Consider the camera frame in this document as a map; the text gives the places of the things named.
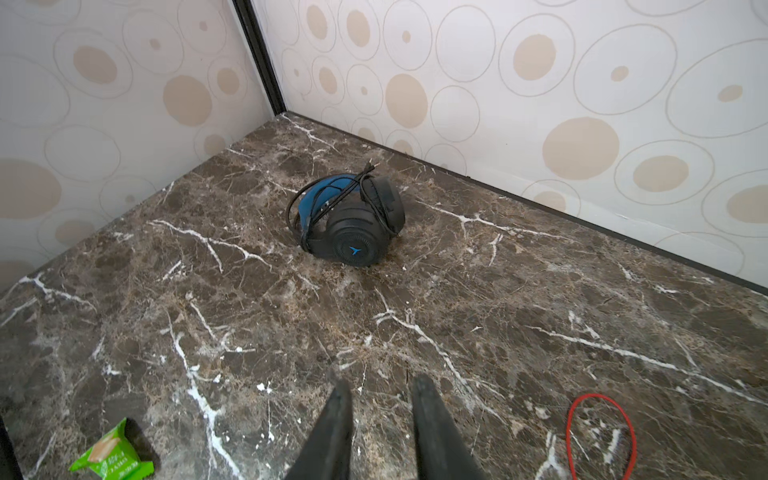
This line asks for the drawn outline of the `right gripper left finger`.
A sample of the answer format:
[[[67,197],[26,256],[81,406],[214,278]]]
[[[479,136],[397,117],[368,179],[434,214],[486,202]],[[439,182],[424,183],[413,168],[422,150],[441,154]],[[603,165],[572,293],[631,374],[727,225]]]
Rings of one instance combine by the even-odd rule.
[[[353,432],[350,385],[339,380],[285,479],[349,479]]]

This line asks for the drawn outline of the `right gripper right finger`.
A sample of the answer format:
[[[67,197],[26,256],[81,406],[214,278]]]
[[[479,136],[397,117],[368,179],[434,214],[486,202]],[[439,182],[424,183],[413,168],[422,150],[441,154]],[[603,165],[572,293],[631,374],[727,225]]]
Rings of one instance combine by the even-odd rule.
[[[425,374],[411,383],[419,479],[484,479],[434,382]]]

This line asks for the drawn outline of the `black blue headphones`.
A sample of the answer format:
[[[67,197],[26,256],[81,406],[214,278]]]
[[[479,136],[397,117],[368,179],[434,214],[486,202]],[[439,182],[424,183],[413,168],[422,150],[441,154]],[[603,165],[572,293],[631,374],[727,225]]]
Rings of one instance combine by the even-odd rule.
[[[306,184],[288,202],[284,218],[295,242],[316,258],[352,267],[379,263],[406,223],[397,188],[373,174],[328,175]]]

